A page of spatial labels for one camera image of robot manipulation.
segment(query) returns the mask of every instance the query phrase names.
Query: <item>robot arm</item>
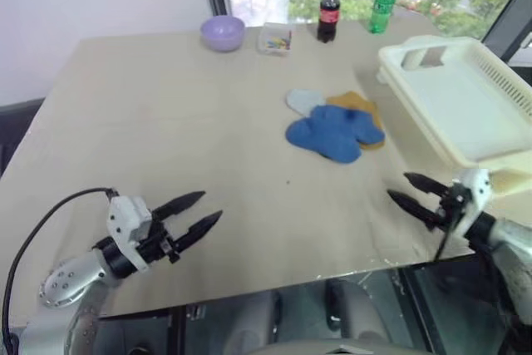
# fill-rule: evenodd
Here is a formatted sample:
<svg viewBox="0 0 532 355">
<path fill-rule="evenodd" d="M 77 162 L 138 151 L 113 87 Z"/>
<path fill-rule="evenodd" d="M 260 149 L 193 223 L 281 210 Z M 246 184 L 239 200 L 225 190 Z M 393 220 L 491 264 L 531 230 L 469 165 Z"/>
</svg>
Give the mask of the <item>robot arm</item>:
<svg viewBox="0 0 532 355">
<path fill-rule="evenodd" d="M 489 256 L 504 278 L 521 322 L 532 324 L 532 229 L 483 212 L 491 196 L 488 171 L 464 170 L 450 187 L 420 174 L 405 173 L 405 177 L 417 189 L 441 197 L 440 207 L 434 213 L 395 190 L 388 191 L 391 198 L 429 230 L 464 237 L 471 249 Z"/>
<path fill-rule="evenodd" d="M 22 334 L 24 355 L 92 354 L 98 316 L 107 296 L 137 270 L 168 256 L 171 263 L 216 224 L 222 211 L 206 216 L 174 240 L 163 220 L 204 195 L 189 193 L 149 211 L 140 197 L 110 198 L 110 236 L 75 259 L 61 262 L 39 289 L 39 309 Z"/>
</svg>

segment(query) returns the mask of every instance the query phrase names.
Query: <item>plastic bottle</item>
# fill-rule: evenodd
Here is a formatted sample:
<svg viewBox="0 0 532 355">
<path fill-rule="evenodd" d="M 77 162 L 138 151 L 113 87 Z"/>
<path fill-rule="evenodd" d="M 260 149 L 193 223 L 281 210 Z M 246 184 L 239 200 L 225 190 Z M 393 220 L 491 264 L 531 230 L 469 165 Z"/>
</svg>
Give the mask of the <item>plastic bottle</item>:
<svg viewBox="0 0 532 355">
<path fill-rule="evenodd" d="M 319 4 L 318 40 L 324 43 L 333 41 L 336 24 L 340 19 L 340 0 L 322 0 Z"/>
<path fill-rule="evenodd" d="M 395 2 L 396 0 L 375 0 L 372 19 L 369 22 L 369 32 L 383 33 L 386 31 Z"/>
</svg>

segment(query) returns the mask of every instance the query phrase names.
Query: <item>green soda bottle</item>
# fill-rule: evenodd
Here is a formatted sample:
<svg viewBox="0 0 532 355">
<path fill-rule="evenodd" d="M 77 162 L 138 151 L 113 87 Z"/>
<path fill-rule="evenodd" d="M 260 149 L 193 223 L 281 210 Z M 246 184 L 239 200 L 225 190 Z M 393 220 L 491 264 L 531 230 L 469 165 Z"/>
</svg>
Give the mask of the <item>green soda bottle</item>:
<svg viewBox="0 0 532 355">
<path fill-rule="evenodd" d="M 372 19 L 369 22 L 369 32 L 383 33 L 386 31 L 395 2 L 396 0 L 375 0 Z"/>
</svg>

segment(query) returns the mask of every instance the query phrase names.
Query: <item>table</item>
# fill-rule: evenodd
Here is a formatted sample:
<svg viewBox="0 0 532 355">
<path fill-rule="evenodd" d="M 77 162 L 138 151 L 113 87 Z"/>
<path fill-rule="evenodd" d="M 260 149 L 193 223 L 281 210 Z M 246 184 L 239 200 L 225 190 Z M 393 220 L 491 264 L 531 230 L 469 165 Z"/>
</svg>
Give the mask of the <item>table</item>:
<svg viewBox="0 0 532 355">
<path fill-rule="evenodd" d="M 435 28 L 412 13 L 395 17 L 381 36 L 359 22 L 340 24 L 334 43 L 311 31 L 298 27 L 289 57 L 258 54 L 257 29 L 226 54 L 202 46 L 197 32 L 82 42 L 0 180 L 0 284 L 23 239 L 59 199 L 103 185 L 141 195 L 150 207 L 206 190 L 169 224 L 174 235 L 224 210 L 179 263 L 161 260 L 128 278 L 109 298 L 107 316 L 431 259 L 441 233 L 427 232 L 386 189 L 418 197 L 404 171 L 444 181 L 452 171 L 375 74 L 380 47 Z M 284 132 L 298 116 L 284 97 L 293 88 L 326 96 L 352 90 L 376 101 L 386 145 L 352 165 L 290 145 Z M 494 201 L 490 212 L 525 221 L 527 198 Z M 93 195 L 47 223 L 20 263 L 12 325 L 35 312 L 38 284 L 54 263 L 106 235 L 106 209 Z M 467 251 L 452 240 L 446 255 Z"/>
</svg>

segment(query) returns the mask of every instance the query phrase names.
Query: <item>blue towel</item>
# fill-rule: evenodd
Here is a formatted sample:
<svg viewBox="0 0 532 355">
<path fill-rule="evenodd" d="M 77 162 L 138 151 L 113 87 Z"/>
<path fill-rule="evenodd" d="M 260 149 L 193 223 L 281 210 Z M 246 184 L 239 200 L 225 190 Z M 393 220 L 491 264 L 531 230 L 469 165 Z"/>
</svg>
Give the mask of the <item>blue towel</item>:
<svg viewBox="0 0 532 355">
<path fill-rule="evenodd" d="M 370 113 L 338 106 L 317 106 L 309 118 L 294 122 L 286 131 L 287 140 L 298 147 L 342 163 L 361 155 L 358 142 L 380 143 L 384 133 L 373 125 Z"/>
</svg>

